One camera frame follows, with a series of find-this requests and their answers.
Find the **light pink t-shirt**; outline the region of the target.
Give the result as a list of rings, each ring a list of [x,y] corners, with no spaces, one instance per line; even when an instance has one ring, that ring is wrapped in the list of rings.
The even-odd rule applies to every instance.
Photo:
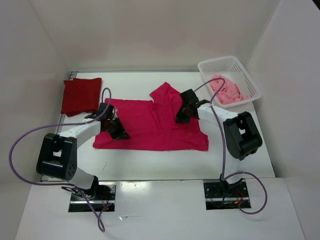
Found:
[[[216,74],[212,79],[213,81],[209,85],[214,93],[222,87],[216,96],[222,105],[233,104],[251,98],[249,95],[243,95],[237,84],[222,75]]]

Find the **red t-shirt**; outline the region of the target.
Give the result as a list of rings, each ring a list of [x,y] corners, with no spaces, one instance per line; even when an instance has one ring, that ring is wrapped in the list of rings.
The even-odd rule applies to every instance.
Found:
[[[64,81],[61,114],[73,117],[98,110],[102,79],[74,78]]]

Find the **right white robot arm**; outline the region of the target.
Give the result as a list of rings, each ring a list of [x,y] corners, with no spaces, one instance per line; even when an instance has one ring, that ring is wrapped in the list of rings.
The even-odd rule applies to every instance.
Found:
[[[253,155],[262,146],[262,137],[252,115],[244,111],[232,112],[199,100],[196,93],[186,90],[180,93],[182,100],[175,121],[189,124],[191,120],[206,121],[217,126],[222,138],[222,169],[219,191],[225,197],[232,196],[241,184],[240,162]]]

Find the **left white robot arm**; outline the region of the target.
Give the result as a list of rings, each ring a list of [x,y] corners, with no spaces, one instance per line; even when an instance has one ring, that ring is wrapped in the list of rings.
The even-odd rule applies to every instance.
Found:
[[[113,105],[100,103],[98,111],[87,115],[80,125],[59,134],[46,134],[36,172],[71,184],[71,190],[77,195],[80,195],[76,190],[79,188],[87,199],[96,199],[103,188],[97,176],[78,167],[78,148],[100,133],[106,133],[114,141],[130,139],[116,112]]]

